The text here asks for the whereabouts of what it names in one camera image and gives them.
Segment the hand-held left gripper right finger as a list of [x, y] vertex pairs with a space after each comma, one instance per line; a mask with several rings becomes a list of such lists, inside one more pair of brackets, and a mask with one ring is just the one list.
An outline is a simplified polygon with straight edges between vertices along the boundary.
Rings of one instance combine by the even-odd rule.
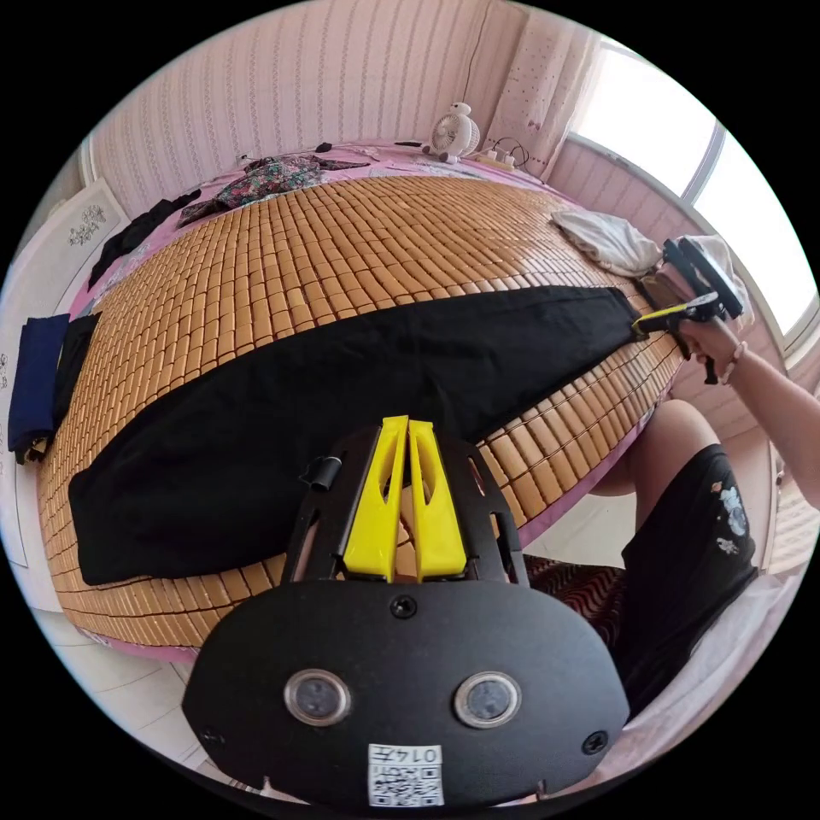
[[466, 551], [432, 423], [408, 422], [408, 456], [417, 580], [460, 577]]

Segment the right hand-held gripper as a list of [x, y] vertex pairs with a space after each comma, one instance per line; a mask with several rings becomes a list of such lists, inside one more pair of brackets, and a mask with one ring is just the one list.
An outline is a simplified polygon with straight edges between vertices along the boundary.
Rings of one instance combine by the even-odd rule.
[[683, 344], [688, 358], [692, 349], [684, 341], [680, 325], [729, 323], [745, 313], [744, 297], [731, 272], [706, 248], [704, 242], [690, 237], [669, 239], [664, 243], [664, 262], [682, 280], [683, 301], [674, 307], [641, 315], [631, 326], [633, 337], [648, 337], [654, 332], [671, 332]]

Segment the person's right hand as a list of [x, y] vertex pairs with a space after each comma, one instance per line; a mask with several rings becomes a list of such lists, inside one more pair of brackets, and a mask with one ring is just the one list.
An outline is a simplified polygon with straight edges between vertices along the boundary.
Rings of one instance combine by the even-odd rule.
[[747, 351], [734, 332], [720, 319], [682, 320], [679, 331], [699, 362], [714, 371], [712, 383], [727, 384]]

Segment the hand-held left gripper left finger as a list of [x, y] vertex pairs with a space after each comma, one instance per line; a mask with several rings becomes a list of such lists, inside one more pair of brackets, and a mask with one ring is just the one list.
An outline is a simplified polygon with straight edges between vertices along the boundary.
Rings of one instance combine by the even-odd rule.
[[394, 580], [408, 423], [407, 415], [382, 421], [343, 554], [349, 577]]

